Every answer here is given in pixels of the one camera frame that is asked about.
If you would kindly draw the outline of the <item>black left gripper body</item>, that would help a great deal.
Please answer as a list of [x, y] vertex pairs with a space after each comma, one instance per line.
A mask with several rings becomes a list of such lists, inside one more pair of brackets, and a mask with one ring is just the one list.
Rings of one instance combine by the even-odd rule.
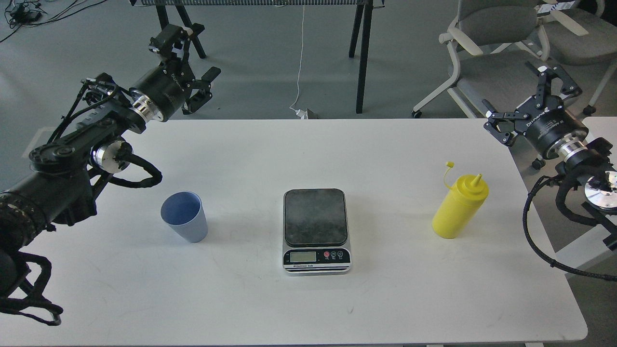
[[156, 67], [130, 88], [131, 110], [145, 122], [167, 121], [191, 97], [192, 86], [190, 66]]

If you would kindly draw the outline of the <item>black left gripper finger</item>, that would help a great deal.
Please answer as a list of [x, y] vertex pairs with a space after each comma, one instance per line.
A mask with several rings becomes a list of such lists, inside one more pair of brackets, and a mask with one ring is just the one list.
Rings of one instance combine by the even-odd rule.
[[182, 107], [182, 113], [184, 115], [196, 113], [201, 107], [212, 99], [213, 94], [211, 93], [210, 88], [212, 87], [212, 82], [214, 79], [216, 79], [221, 72], [222, 71], [220, 68], [211, 67], [199, 80], [192, 82], [190, 89], [196, 90], [196, 93], [185, 101]]
[[169, 68], [172, 72], [192, 72], [188, 50], [200, 32], [200, 29], [168, 24], [156, 37], [150, 38], [148, 50], [158, 55], [161, 61], [150, 72], [161, 68]]

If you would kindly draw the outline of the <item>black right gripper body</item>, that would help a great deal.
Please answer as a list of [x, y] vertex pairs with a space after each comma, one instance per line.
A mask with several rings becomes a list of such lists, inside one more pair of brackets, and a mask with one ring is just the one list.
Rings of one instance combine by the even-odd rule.
[[536, 108], [538, 101], [529, 97], [515, 109], [515, 113], [524, 119], [515, 122], [515, 130], [522, 134], [545, 160], [558, 157], [554, 144], [569, 134], [575, 134], [580, 140], [588, 135], [588, 127], [571, 116], [557, 96], [549, 96], [544, 108]]

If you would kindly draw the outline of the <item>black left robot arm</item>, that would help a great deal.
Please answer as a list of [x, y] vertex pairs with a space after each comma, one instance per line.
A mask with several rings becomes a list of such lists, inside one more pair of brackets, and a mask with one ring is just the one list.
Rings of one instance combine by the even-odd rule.
[[43, 296], [51, 262], [22, 248], [42, 231], [96, 215], [95, 200], [107, 184], [160, 184], [162, 173], [134, 154], [123, 134], [143, 133], [148, 121], [167, 121], [177, 110], [192, 114], [212, 98], [221, 70], [212, 67], [196, 78], [188, 62], [189, 47], [203, 29], [197, 23], [163, 27], [148, 45], [161, 63], [128, 90], [106, 73], [84, 79], [47, 143], [29, 153], [33, 173], [1, 193], [2, 313], [60, 325], [63, 309]]

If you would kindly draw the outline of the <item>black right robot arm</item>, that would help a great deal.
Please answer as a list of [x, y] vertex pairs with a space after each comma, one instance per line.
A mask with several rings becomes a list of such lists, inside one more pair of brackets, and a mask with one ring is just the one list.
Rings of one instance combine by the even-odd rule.
[[544, 253], [533, 241], [527, 215], [533, 199], [543, 187], [557, 187], [555, 206], [566, 217], [584, 226], [603, 226], [608, 237], [603, 242], [616, 250], [616, 225], [609, 217], [616, 214], [616, 169], [611, 163], [612, 144], [602, 137], [586, 141], [589, 130], [566, 111], [564, 102], [577, 97], [582, 89], [562, 66], [527, 68], [537, 77], [535, 92], [518, 107], [500, 112], [483, 100], [486, 107], [484, 128], [506, 147], [524, 138], [541, 160], [559, 160], [555, 176], [542, 176], [527, 194], [522, 211], [523, 232], [529, 246], [549, 266], [568, 274], [615, 282], [616, 277], [569, 267]]

